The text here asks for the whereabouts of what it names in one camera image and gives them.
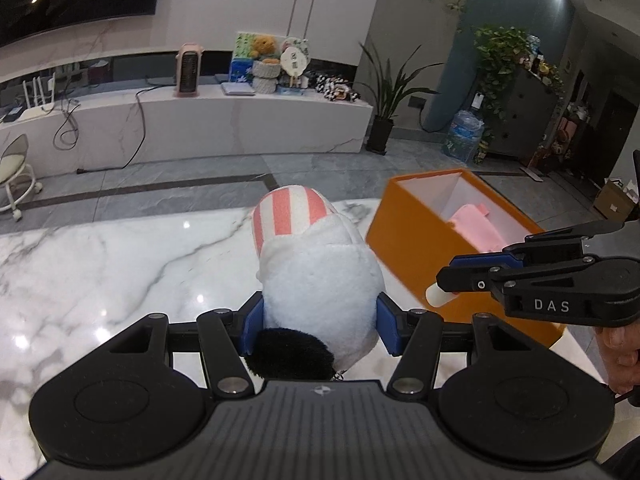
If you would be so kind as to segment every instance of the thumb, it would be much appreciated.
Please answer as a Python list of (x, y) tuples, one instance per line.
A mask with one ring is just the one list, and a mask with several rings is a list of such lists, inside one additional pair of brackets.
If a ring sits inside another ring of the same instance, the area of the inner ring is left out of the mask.
[(617, 328), (604, 328), (602, 340), (609, 348), (619, 352), (633, 352), (640, 349), (640, 321)]

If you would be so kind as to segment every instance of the gray cabinet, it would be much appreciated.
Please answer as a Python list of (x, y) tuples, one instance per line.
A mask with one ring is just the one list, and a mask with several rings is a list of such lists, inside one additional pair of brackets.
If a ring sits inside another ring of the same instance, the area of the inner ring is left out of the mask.
[(486, 121), (494, 131), (489, 152), (531, 158), (542, 141), (558, 96), (531, 72), (518, 69), (503, 102), (505, 120), (491, 117)]

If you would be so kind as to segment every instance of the ribbed gray surface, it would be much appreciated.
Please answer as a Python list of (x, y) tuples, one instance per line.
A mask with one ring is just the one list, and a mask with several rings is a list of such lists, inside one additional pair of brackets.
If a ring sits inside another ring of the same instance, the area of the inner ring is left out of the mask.
[(389, 399), (377, 383), (277, 381), (253, 399), (221, 404), (196, 439), (156, 462), (111, 472), (50, 463), (33, 476), (34, 480), (533, 478), (610, 479), (593, 463), (543, 473), (485, 464), (450, 443), (427, 408)]

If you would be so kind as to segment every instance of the water bottle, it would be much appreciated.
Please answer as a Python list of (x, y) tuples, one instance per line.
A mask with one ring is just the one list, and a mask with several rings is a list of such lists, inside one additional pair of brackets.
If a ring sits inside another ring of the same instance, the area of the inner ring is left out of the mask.
[(484, 122), (468, 110), (460, 110), (451, 121), (442, 153), (468, 162), (476, 153), (484, 131)]

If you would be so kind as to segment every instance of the chair backrest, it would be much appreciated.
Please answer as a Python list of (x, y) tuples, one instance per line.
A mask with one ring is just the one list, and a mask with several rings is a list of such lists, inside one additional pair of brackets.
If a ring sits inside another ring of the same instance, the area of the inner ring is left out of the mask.
[(6, 147), (4, 153), (0, 158), (4, 158), (7, 155), (22, 155), (25, 158), (27, 157), (27, 150), (29, 149), (29, 140), (25, 134), (22, 134), (20, 137), (14, 140), (11, 144)]

